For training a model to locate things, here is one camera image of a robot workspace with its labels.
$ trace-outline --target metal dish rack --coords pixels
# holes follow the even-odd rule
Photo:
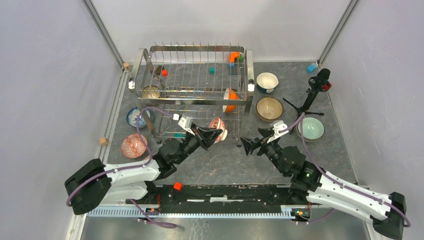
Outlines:
[[[229,55],[233,52],[244,54],[244,59],[242,62],[234,62],[234,67],[229,67]],[[144,72],[138,76],[143,60]],[[167,71],[166,77],[156,74],[160,66]],[[151,86],[158,87],[159,98],[142,95],[143,89]],[[227,138],[237,140],[237,146],[241,147],[240,136],[245,132],[255,90],[252,51],[231,44],[194,43],[155,44],[149,51],[140,48],[131,70],[128,88],[139,109],[162,104],[164,111],[186,114],[202,127],[208,127],[215,117],[220,117],[226,123]],[[235,91],[239,99],[225,100],[227,88]],[[223,112],[224,105],[237,105],[237,108],[232,112]],[[158,144],[160,138],[182,138],[185,134],[177,121],[168,116],[160,116],[157,133],[146,113],[143,117]]]

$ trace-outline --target wooden block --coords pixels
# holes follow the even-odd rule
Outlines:
[[[102,146],[106,146],[109,144],[109,140],[106,137],[101,137],[98,142],[100,143],[100,145]]]
[[[123,63],[123,68],[124,68],[125,70],[130,69],[130,64],[129,64],[128,62],[124,62],[124,63]]]

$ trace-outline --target red patterned bowl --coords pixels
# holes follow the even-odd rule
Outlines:
[[[147,144],[147,140],[145,136],[141,135],[143,141]],[[125,138],[120,148],[122,150],[122,154],[130,159],[139,158],[145,151],[146,146],[140,140],[140,137],[137,133],[131,134]]]

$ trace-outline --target white cable connector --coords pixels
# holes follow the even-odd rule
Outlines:
[[[282,120],[277,120],[275,122],[273,122],[272,124],[272,130],[274,131],[274,135],[272,135],[268,141],[266,141],[267,144],[269,144],[270,142],[281,138],[281,136],[287,134],[289,131],[285,131],[283,133],[280,133],[280,131],[287,129],[287,125],[282,121]]]
[[[190,128],[192,126],[192,122],[193,122],[193,118],[190,116],[186,116],[185,114],[183,114],[181,116],[181,118],[178,121],[178,125],[180,127],[182,127],[182,129],[184,129],[186,132],[191,133],[191,134],[195,134],[193,132],[193,130]]]

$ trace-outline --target bowl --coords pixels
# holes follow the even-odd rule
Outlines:
[[[227,137],[228,131],[227,131],[227,127],[226,124],[223,120],[221,120],[221,118],[219,117],[215,117],[212,122],[210,122],[209,124],[209,128],[210,129],[221,129],[222,133],[215,139],[214,143],[217,143],[219,141],[224,141],[225,138]]]
[[[141,135],[143,141],[147,144],[147,139],[145,136]],[[127,136],[121,146],[122,154],[130,159],[136,159],[141,157],[146,151],[146,146],[140,140],[140,137],[137,133]]]
[[[225,89],[225,93],[224,93],[224,100],[237,100],[239,99],[239,96],[237,96],[237,93],[234,92],[234,90],[230,89],[229,87],[227,87],[227,89]],[[236,109],[237,106],[236,105],[223,105],[222,106],[222,111],[224,113],[229,113],[231,111],[233,111],[234,109]]]
[[[283,104],[274,97],[266,96],[256,103],[256,112],[259,118],[265,122],[274,122],[283,115]]]
[[[296,127],[297,135],[301,135],[301,125],[298,124]],[[303,137],[307,142],[315,142],[320,139],[324,134],[323,123],[313,117],[305,117],[303,119]]]
[[[141,93],[141,97],[144,99],[160,99],[161,91],[157,86],[146,86],[143,88],[143,92]]]
[[[152,115],[149,109],[146,109],[147,115],[150,118],[150,116]],[[129,112],[126,114],[126,122],[128,123],[128,125],[130,125],[131,127],[136,127],[136,121],[137,121],[137,117],[140,114],[140,110],[138,107],[133,107],[131,110],[129,110]],[[146,126],[146,121],[143,117],[140,118],[140,120],[138,121],[138,128],[144,128]]]
[[[256,78],[256,86],[259,92],[269,94],[276,89],[279,81],[277,76],[270,72],[263,72]]]

